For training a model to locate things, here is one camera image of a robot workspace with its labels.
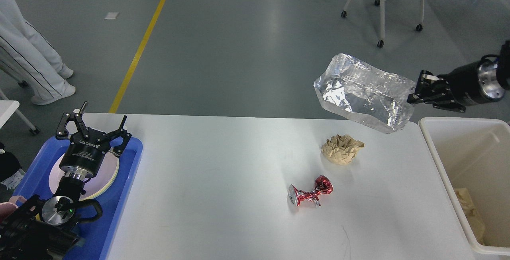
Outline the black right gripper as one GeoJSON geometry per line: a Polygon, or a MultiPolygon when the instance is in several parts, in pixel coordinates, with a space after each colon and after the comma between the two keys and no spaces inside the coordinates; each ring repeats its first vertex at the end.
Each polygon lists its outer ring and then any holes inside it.
{"type": "Polygon", "coordinates": [[[488,59],[473,62],[444,75],[422,70],[408,104],[432,104],[435,109],[464,113],[466,106],[498,102],[506,85],[498,79],[498,64],[488,59]]]}

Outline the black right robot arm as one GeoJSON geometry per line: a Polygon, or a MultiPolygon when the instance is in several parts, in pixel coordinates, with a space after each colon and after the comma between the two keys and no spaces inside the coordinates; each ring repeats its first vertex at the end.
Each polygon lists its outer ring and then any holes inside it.
{"type": "Polygon", "coordinates": [[[468,106],[501,101],[510,89],[509,78],[510,46],[507,40],[498,54],[484,55],[450,73],[435,76],[422,70],[407,102],[464,113],[468,106]]]}

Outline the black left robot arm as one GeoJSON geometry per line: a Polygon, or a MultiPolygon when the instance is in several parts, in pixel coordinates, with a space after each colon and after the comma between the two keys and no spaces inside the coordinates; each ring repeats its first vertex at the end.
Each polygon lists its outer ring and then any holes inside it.
{"type": "Polygon", "coordinates": [[[100,202],[80,199],[84,185],[97,176],[108,153],[124,153],[132,135],[125,128],[126,115],[111,132],[86,126],[82,116],[87,104],[59,121],[55,137],[70,144],[59,164],[64,175],[56,192],[49,199],[34,194],[2,220],[2,260],[61,260],[82,240],[75,228],[102,217],[100,202]]]}

